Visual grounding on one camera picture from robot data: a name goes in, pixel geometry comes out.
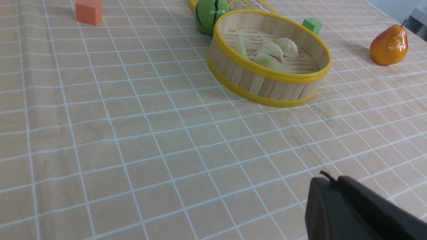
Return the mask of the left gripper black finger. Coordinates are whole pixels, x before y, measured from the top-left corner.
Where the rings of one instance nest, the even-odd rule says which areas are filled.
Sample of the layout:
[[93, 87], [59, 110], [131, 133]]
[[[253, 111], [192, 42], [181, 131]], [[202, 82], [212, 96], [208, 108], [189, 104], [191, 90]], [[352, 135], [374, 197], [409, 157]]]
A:
[[309, 240], [425, 240], [426, 222], [350, 176], [311, 179], [305, 212]]

